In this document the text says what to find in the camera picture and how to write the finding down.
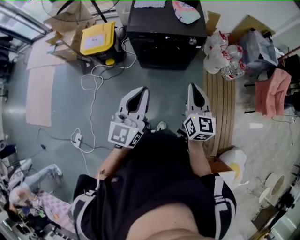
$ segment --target white sneaker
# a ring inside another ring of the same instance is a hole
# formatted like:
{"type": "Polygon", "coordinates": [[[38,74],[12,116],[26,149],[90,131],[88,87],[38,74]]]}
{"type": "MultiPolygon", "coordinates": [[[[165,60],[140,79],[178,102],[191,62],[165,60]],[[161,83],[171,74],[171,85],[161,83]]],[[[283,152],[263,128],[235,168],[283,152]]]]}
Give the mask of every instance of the white sneaker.
{"type": "Polygon", "coordinates": [[[166,129],[166,128],[167,128],[167,124],[166,124],[165,122],[161,121],[161,122],[158,124],[156,130],[157,130],[157,131],[160,131],[160,130],[164,130],[164,129],[166,129]]]}
{"type": "Polygon", "coordinates": [[[56,165],[56,164],[54,164],[55,165],[55,167],[56,167],[56,173],[57,173],[57,175],[59,176],[59,177],[61,177],[62,176],[62,170],[56,165]]]}

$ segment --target marker cube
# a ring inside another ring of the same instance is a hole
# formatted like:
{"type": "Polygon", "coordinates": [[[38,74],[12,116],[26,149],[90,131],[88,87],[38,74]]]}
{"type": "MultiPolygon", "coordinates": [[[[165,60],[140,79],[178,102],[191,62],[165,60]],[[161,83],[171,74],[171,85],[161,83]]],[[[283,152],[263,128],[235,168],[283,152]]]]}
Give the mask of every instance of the marker cube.
{"type": "Polygon", "coordinates": [[[129,127],[124,123],[111,122],[108,141],[122,147],[134,148],[143,134],[138,128],[129,127]]]}
{"type": "Polygon", "coordinates": [[[189,140],[207,141],[216,134],[216,119],[190,114],[183,122],[189,140]]]}

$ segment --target person's arm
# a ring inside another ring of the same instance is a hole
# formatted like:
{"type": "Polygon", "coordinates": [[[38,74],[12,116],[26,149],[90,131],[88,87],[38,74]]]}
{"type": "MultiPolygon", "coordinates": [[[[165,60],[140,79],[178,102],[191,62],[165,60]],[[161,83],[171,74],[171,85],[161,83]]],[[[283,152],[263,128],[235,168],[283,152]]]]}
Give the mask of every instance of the person's arm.
{"type": "Polygon", "coordinates": [[[118,170],[122,160],[125,158],[129,151],[129,148],[113,149],[105,159],[103,164],[99,167],[97,176],[95,178],[98,179],[99,177],[101,180],[103,180],[106,177],[113,175],[116,170],[118,170]]]}
{"type": "Polygon", "coordinates": [[[189,161],[194,174],[199,177],[211,174],[210,164],[203,150],[203,142],[188,140],[189,161]]]}

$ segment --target water bottle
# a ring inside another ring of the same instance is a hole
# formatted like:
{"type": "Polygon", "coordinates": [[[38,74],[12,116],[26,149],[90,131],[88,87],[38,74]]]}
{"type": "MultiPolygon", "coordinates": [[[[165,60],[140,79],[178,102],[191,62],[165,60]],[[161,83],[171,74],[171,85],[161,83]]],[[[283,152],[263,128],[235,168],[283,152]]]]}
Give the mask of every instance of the water bottle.
{"type": "Polygon", "coordinates": [[[239,45],[230,45],[226,50],[232,56],[232,61],[239,61],[243,56],[243,48],[239,45]]]}
{"type": "Polygon", "coordinates": [[[222,68],[229,65],[229,60],[231,56],[228,52],[222,51],[220,46],[215,46],[212,48],[210,53],[204,58],[203,65],[206,71],[211,74],[216,74],[222,68]]]}
{"type": "Polygon", "coordinates": [[[232,61],[228,66],[221,70],[225,80],[233,80],[245,74],[246,65],[242,61],[232,61]]]}
{"type": "Polygon", "coordinates": [[[204,45],[204,53],[208,55],[210,51],[219,46],[222,50],[225,50],[228,46],[228,38],[230,33],[222,33],[221,31],[214,33],[211,37],[208,37],[204,45]]]}

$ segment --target label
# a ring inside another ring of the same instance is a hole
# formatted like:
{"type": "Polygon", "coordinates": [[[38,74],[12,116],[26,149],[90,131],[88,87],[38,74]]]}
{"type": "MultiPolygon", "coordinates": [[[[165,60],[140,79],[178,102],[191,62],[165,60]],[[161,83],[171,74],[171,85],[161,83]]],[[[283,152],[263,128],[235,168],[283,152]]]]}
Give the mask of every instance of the label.
{"type": "Polygon", "coordinates": [[[85,39],[84,48],[90,49],[104,45],[104,34],[95,35],[85,39]]]}

